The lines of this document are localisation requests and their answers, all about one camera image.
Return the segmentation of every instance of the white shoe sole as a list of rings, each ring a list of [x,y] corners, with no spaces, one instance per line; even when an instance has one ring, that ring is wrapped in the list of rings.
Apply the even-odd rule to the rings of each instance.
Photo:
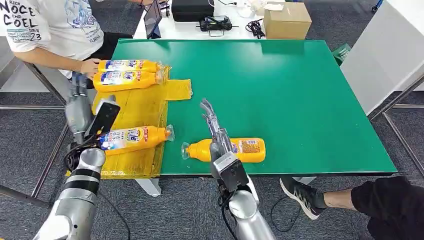
[[[299,204],[300,207],[302,208],[303,212],[312,220],[316,220],[319,216],[312,214],[311,211],[309,211],[309,209],[305,206],[305,204],[299,199],[297,198],[295,195],[291,194],[289,192],[289,190],[286,189],[286,187],[283,184],[283,181],[281,181],[281,178],[279,179],[279,184],[281,185],[282,190],[284,191],[284,193],[291,199],[296,200]]]

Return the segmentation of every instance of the bottle cap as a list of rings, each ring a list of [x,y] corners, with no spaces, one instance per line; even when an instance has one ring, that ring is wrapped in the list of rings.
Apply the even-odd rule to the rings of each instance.
[[[188,142],[183,142],[181,145],[181,157],[184,160],[190,158],[189,146],[190,144]]]
[[[174,127],[171,124],[166,127],[165,137],[166,140],[170,142],[175,140]]]

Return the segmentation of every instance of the black case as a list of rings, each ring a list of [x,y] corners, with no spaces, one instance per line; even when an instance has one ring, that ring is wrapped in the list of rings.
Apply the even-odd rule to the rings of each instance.
[[[208,0],[172,0],[171,11],[176,22],[199,22],[204,17],[213,16],[215,8]]]

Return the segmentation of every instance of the gray carpet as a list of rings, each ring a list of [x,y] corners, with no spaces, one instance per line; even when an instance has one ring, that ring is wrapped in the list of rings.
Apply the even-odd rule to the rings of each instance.
[[[133,35],[143,10],[135,2],[127,0],[89,0],[92,14],[105,32]]]
[[[93,13],[105,31],[134,33],[138,20],[132,14],[133,3],[125,11],[109,6],[108,1],[94,3]],[[369,10],[374,0],[307,0],[312,18],[309,39],[324,39],[330,49],[343,43],[351,46],[371,19]],[[424,103],[423,93],[414,93],[405,103]],[[49,93],[0,93],[0,104],[57,104]],[[424,128],[423,112],[396,111],[391,115],[421,159]],[[0,111],[0,184],[31,194],[65,123],[60,111]],[[394,164],[415,185],[424,187],[424,180],[408,157],[395,134],[383,118],[373,124]],[[59,156],[64,155],[64,146]],[[53,164],[40,199],[53,202],[64,182],[64,164],[58,158]],[[319,177],[311,185],[322,191],[335,191],[357,186],[376,177]],[[276,177],[253,179],[260,197],[260,210],[270,223],[270,211],[283,196]],[[162,195],[148,196],[134,180],[102,180],[100,190],[116,205],[128,222],[131,239],[232,239],[216,204],[218,191],[210,178],[161,179]],[[274,222],[279,229],[288,226],[296,214],[292,200],[281,202],[274,209]],[[48,211],[0,195],[0,238],[24,240],[34,236]],[[315,221],[300,214],[291,231],[279,232],[271,226],[278,239],[371,239],[366,229],[368,218],[361,213],[328,209]],[[92,239],[126,239],[124,225],[108,203],[99,198]]]

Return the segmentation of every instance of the white t-shirt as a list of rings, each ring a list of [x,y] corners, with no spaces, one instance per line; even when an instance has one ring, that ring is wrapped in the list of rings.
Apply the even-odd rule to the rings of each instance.
[[[84,60],[103,44],[88,0],[0,0],[0,24],[13,52],[36,47]],[[71,72],[60,70],[67,78]]]

